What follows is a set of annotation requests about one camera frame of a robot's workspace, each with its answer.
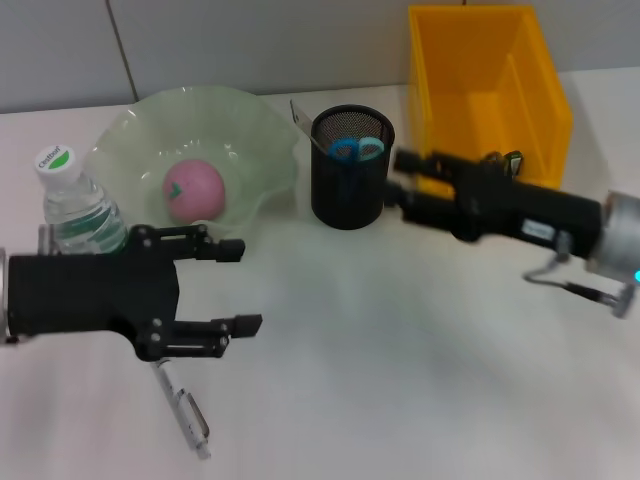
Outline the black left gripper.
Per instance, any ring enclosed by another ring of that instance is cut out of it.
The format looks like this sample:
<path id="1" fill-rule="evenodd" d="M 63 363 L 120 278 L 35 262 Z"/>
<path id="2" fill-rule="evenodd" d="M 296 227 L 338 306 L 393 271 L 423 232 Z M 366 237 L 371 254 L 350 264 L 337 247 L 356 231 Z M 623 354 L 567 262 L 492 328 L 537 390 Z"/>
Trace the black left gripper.
<path id="1" fill-rule="evenodd" d="M 8 337 L 16 343 L 110 331 L 128 340 L 141 360 L 169 357 L 179 297 L 174 261 L 234 263 L 244 252 L 243 240 L 215 240 L 206 225 L 196 224 L 136 226 L 118 252 L 11 256 Z"/>

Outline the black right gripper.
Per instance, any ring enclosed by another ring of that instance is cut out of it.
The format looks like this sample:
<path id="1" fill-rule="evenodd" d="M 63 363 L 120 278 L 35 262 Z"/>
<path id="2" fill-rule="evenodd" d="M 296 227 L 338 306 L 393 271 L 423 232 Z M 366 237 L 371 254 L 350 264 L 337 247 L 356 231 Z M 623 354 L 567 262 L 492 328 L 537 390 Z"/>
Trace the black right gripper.
<path id="1" fill-rule="evenodd" d="M 499 235 L 556 250 L 565 236 L 568 253 L 586 259 L 601 234 L 599 202 L 513 180 L 487 164 L 464 166 L 462 158 L 442 152 L 397 150 L 393 170 L 453 186 L 455 203 L 387 181 L 384 205 L 399 209 L 406 223 L 453 231 L 463 241 Z"/>

